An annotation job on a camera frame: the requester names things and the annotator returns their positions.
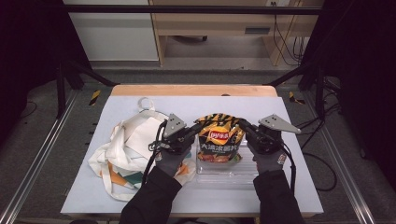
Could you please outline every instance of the black curtain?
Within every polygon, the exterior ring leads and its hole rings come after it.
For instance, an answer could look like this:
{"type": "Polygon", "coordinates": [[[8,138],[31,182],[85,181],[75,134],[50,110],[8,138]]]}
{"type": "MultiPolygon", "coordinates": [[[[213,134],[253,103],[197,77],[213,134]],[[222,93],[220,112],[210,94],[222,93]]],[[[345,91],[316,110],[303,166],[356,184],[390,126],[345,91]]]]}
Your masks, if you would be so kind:
{"type": "MultiPolygon", "coordinates": [[[[0,0],[0,144],[26,106],[28,92],[56,78],[60,62],[91,69],[62,0],[0,0]]],[[[68,71],[78,77],[78,71],[68,71]]]]}
{"type": "MultiPolygon", "coordinates": [[[[319,16],[303,64],[317,61],[314,68],[340,79],[340,104],[362,153],[378,163],[396,189],[396,2],[356,0],[347,10],[351,2],[325,2],[326,8],[339,10],[319,16]]],[[[317,71],[304,74],[302,82],[313,80],[317,71]]]]}

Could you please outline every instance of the black cable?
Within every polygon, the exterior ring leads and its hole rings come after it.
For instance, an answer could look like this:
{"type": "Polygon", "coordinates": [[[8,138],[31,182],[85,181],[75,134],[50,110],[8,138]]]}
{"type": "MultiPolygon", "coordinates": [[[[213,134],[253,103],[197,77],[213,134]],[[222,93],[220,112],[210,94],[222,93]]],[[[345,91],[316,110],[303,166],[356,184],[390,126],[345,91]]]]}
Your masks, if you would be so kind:
{"type": "Polygon", "coordinates": [[[315,188],[315,189],[316,189],[316,190],[319,190],[319,191],[331,191],[331,190],[335,189],[335,187],[337,186],[337,174],[336,174],[336,172],[334,171],[334,169],[330,166],[330,164],[327,163],[327,162],[326,162],[325,160],[323,160],[322,158],[320,158],[319,156],[316,156],[316,155],[314,155],[314,154],[307,153],[307,152],[303,152],[303,155],[305,155],[305,156],[310,156],[310,157],[312,157],[312,158],[315,158],[315,159],[317,159],[317,160],[323,162],[323,164],[325,164],[325,165],[330,169],[330,171],[332,172],[332,176],[333,176],[333,179],[334,179],[334,181],[332,182],[332,186],[329,187],[328,189],[320,189],[320,188],[315,188]]]}
{"type": "Polygon", "coordinates": [[[32,115],[37,110],[37,104],[35,102],[28,101],[27,104],[33,104],[35,106],[35,108],[31,112],[29,112],[27,115],[20,116],[20,119],[24,119],[24,118],[32,115]]]}
{"type": "Polygon", "coordinates": [[[324,125],[324,120],[322,120],[322,121],[320,122],[320,124],[318,125],[318,127],[312,132],[312,134],[308,137],[308,139],[303,143],[303,145],[301,146],[301,149],[303,149],[303,148],[306,146],[306,144],[308,144],[308,142],[314,137],[315,133],[317,133],[318,130],[319,130],[321,127],[323,127],[323,125],[324,125]]]}
{"type": "Polygon", "coordinates": [[[294,163],[294,159],[291,156],[291,150],[288,147],[288,145],[286,145],[285,143],[282,142],[282,150],[283,152],[285,152],[285,154],[289,157],[289,160],[291,162],[291,177],[290,177],[290,190],[291,192],[294,194],[294,190],[295,190],[295,184],[296,184],[296,165],[294,163]]]}
{"type": "Polygon", "coordinates": [[[303,54],[303,51],[304,51],[304,41],[305,41],[305,37],[302,36],[302,37],[301,37],[301,41],[300,41],[299,66],[300,66],[301,62],[303,61],[303,57],[304,57],[304,54],[303,54]]]}
{"type": "Polygon", "coordinates": [[[331,96],[331,95],[335,95],[335,94],[337,94],[337,92],[335,92],[335,91],[332,91],[332,92],[330,92],[330,93],[327,93],[325,96],[323,96],[323,100],[326,100],[327,97],[329,97],[329,96],[331,96]]]}
{"type": "MultiPolygon", "coordinates": [[[[324,60],[326,60],[325,57],[322,57],[322,56],[328,54],[327,53],[328,46],[330,46],[330,44],[332,43],[330,40],[339,38],[339,36],[337,36],[337,35],[339,35],[339,32],[336,32],[336,29],[338,28],[339,24],[344,20],[348,11],[353,7],[355,1],[356,0],[351,0],[349,2],[349,4],[346,6],[346,9],[344,10],[341,18],[332,26],[331,30],[329,32],[327,32],[327,34],[322,38],[322,41],[316,47],[316,49],[312,53],[312,56],[309,58],[308,61],[306,61],[306,63],[304,63],[301,66],[299,66],[298,68],[290,71],[285,76],[280,77],[280,78],[278,78],[272,82],[269,82],[267,84],[262,84],[262,85],[270,85],[270,86],[276,87],[292,77],[299,76],[300,74],[305,73],[307,70],[312,70],[312,67],[315,68],[319,64],[321,64],[324,60]]],[[[334,8],[334,10],[344,9],[344,8],[345,8],[344,5],[338,4],[334,8]]]]}
{"type": "Polygon", "coordinates": [[[337,111],[341,108],[340,104],[335,104],[332,107],[333,107],[332,110],[326,112],[326,116],[330,116],[334,111],[337,111]]]}
{"type": "Polygon", "coordinates": [[[296,135],[298,135],[298,136],[300,136],[300,135],[309,135],[309,134],[312,134],[312,133],[297,133],[296,135]]]}
{"type": "Polygon", "coordinates": [[[160,126],[158,127],[157,135],[155,136],[155,141],[153,143],[151,143],[150,145],[148,145],[148,150],[149,151],[152,150],[152,155],[148,160],[148,165],[146,166],[145,172],[143,173],[143,176],[142,176],[142,186],[146,184],[147,177],[149,175],[149,168],[151,168],[151,165],[152,165],[152,163],[154,163],[155,158],[161,152],[161,150],[159,150],[158,144],[160,143],[161,130],[166,126],[166,123],[167,123],[167,120],[165,120],[164,122],[162,122],[160,124],[160,126]]]}
{"type": "Polygon", "coordinates": [[[311,125],[312,123],[314,123],[315,121],[317,121],[318,119],[319,119],[319,117],[316,117],[316,118],[311,119],[309,121],[305,121],[305,122],[303,122],[301,124],[297,124],[296,127],[299,128],[300,130],[302,130],[302,129],[308,127],[309,125],[311,125]]]}
{"type": "Polygon", "coordinates": [[[299,48],[299,53],[296,53],[295,52],[295,48],[296,48],[296,42],[297,42],[297,39],[298,39],[299,37],[294,37],[294,43],[293,43],[293,55],[294,55],[294,57],[297,59],[297,64],[298,65],[300,65],[301,64],[301,61],[303,60],[303,51],[304,51],[304,37],[302,36],[302,37],[300,37],[301,39],[299,39],[299,42],[300,42],[300,48],[299,48]]]}
{"type": "Polygon", "coordinates": [[[285,56],[283,55],[282,51],[280,50],[280,47],[279,47],[279,46],[277,45],[277,43],[276,43],[276,39],[275,39],[275,31],[276,31],[276,30],[279,32],[280,37],[282,38],[282,40],[283,40],[283,42],[284,42],[284,44],[285,44],[285,46],[286,46],[286,49],[289,51],[288,46],[286,45],[286,42],[285,42],[284,39],[283,39],[283,35],[282,35],[282,34],[280,33],[280,31],[277,29],[276,15],[274,15],[274,33],[273,33],[273,39],[274,39],[275,46],[276,46],[277,50],[279,50],[280,56],[282,57],[282,59],[283,59],[283,61],[285,62],[285,64],[290,65],[290,66],[298,65],[298,64],[291,64],[291,63],[286,62],[285,56]]]}

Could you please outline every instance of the white table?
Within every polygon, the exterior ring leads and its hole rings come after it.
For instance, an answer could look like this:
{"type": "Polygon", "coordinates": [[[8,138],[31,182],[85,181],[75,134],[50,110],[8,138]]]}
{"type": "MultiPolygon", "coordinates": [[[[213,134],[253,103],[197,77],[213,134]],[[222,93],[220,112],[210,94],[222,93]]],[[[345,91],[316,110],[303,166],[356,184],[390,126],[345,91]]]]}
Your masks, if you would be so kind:
{"type": "MultiPolygon", "coordinates": [[[[156,96],[151,95],[158,111],[174,113],[187,122],[213,113],[244,118],[251,123],[272,114],[290,121],[283,100],[272,96],[156,96]]],[[[119,217],[126,202],[107,195],[103,181],[88,164],[89,157],[109,141],[112,128],[122,119],[138,113],[137,101],[145,95],[112,94],[103,109],[87,154],[80,166],[61,213],[72,217],[119,217]]],[[[282,133],[297,167],[295,197],[304,217],[323,213],[320,200],[294,133],[282,133]]],[[[290,161],[284,165],[290,181],[290,161]]],[[[171,217],[258,217],[260,201],[252,184],[202,183],[197,175],[187,183],[173,202],[171,217]]],[[[130,189],[115,187],[117,192],[130,189]]]]}

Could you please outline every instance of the black glove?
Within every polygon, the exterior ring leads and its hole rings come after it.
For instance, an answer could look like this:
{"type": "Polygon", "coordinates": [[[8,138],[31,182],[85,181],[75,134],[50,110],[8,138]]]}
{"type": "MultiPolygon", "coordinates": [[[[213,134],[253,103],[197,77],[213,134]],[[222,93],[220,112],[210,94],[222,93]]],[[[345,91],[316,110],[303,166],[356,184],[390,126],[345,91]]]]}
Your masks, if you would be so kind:
{"type": "Polygon", "coordinates": [[[178,167],[191,151],[191,147],[188,147],[180,155],[168,153],[164,148],[160,148],[160,151],[161,152],[155,158],[156,166],[168,175],[174,177],[178,167]]]}
{"type": "Polygon", "coordinates": [[[254,155],[253,160],[257,163],[259,174],[266,171],[282,170],[283,163],[286,159],[286,154],[282,149],[272,154],[260,154],[249,143],[247,143],[247,147],[254,155]]]}

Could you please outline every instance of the robotic arm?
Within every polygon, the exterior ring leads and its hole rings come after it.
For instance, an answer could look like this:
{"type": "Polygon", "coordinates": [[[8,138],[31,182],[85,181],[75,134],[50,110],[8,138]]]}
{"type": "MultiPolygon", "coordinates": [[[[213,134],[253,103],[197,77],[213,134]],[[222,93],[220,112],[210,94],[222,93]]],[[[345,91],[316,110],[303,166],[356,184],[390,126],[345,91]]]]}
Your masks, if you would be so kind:
{"type": "Polygon", "coordinates": [[[152,156],[148,160],[148,165],[142,177],[142,184],[146,183],[149,169],[156,161],[156,165],[170,176],[174,176],[177,167],[190,152],[194,143],[195,135],[202,130],[201,124],[195,124],[186,128],[187,124],[175,114],[170,114],[158,128],[155,141],[148,145],[148,150],[152,151],[152,156]]]}
{"type": "Polygon", "coordinates": [[[254,155],[259,173],[282,169],[286,156],[291,162],[290,189],[294,192],[296,167],[289,148],[284,144],[282,131],[300,133],[301,130],[292,126],[277,115],[259,120],[259,126],[250,124],[245,119],[239,120],[239,125],[245,131],[247,146],[254,155]]]}

